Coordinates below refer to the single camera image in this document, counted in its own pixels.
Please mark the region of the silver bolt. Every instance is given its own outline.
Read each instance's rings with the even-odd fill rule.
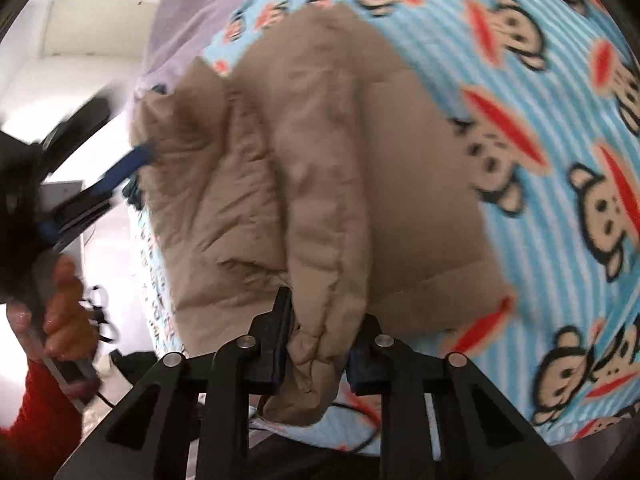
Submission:
[[[389,348],[394,344],[394,339],[387,334],[377,335],[374,341],[380,348]]]
[[[252,348],[255,345],[255,337],[252,335],[241,335],[238,338],[240,348]]]
[[[162,364],[166,367],[173,368],[182,362],[182,354],[171,352],[162,358]]]
[[[466,366],[467,361],[468,359],[466,358],[466,356],[458,352],[455,352],[449,356],[449,363],[451,364],[451,366],[455,366],[456,368],[462,368],[463,366]]]

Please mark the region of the red sweater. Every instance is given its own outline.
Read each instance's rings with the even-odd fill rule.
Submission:
[[[26,391],[18,418],[0,429],[37,478],[53,478],[80,444],[82,418],[60,391],[47,367],[29,361]]]

